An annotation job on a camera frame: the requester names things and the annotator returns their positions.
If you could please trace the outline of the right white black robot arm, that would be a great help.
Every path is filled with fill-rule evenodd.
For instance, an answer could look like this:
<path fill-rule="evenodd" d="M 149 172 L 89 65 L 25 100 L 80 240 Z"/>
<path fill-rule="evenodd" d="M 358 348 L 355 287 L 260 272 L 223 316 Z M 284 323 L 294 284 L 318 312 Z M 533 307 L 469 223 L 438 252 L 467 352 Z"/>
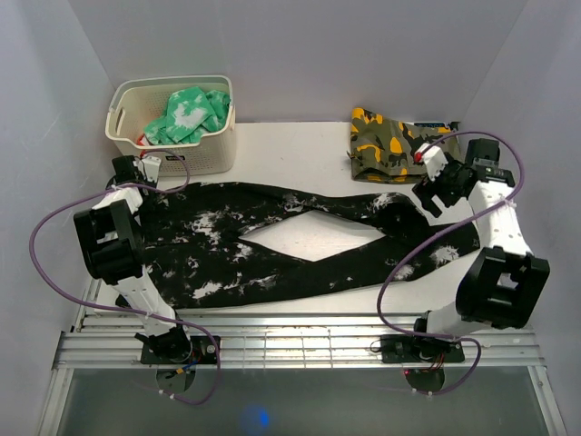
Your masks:
<path fill-rule="evenodd" d="M 412 354 L 430 361 L 448 352 L 452 341 L 478 330 L 521 329 L 529 321 L 547 282 L 550 267 L 536 257 L 521 232 L 515 204 L 513 174 L 499 165 L 498 142 L 469 142 L 467 160 L 460 162 L 439 146 L 423 144 L 414 155 L 427 175 L 414 188 L 421 205 L 434 216 L 434 199 L 451 206 L 465 198 L 477 216 L 480 251 L 460 281 L 454 302 L 428 311 L 414 324 Z"/>

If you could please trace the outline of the black white tie-dye trousers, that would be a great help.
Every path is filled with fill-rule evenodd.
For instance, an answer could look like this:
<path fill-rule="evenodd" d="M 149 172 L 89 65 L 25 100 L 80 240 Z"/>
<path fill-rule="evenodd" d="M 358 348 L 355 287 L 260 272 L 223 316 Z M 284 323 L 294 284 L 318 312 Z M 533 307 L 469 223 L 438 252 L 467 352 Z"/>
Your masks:
<path fill-rule="evenodd" d="M 285 223 L 309 213 L 362 224 L 379 238 L 319 260 L 286 253 Z M 402 193 L 329 197 L 254 183 L 193 183 L 148 195 L 139 210 L 145 263 L 176 309 L 294 301 L 411 282 L 480 247 L 476 227 L 429 223 Z"/>

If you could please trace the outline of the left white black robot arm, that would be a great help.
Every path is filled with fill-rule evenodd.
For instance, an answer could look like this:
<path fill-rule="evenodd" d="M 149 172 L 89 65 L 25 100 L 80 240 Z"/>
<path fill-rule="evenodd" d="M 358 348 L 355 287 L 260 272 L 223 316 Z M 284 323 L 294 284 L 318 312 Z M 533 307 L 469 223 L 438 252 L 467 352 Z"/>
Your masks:
<path fill-rule="evenodd" d="M 76 213 L 74 226 L 90 275 L 117 291 L 137 311 L 144 332 L 136 338 L 154 356 L 181 363 L 192 355 L 192 340 L 147 271 L 138 219 L 145 188 L 157 186 L 161 163 L 155 156 L 113 159 L 115 175 L 108 192 L 92 208 Z"/>

